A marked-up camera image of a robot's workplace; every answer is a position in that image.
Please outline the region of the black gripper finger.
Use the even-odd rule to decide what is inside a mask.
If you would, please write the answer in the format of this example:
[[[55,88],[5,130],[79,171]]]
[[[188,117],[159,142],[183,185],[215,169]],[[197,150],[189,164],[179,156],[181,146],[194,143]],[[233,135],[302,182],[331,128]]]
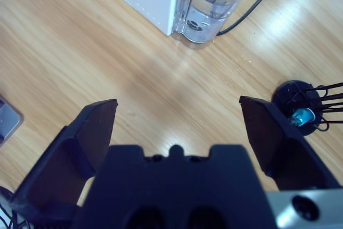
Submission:
[[[116,99],[92,103],[64,126],[15,191],[12,210],[33,224],[71,222],[107,154],[117,106]]]
[[[338,189],[339,182],[278,107],[241,96],[249,143],[262,171],[279,190]]]

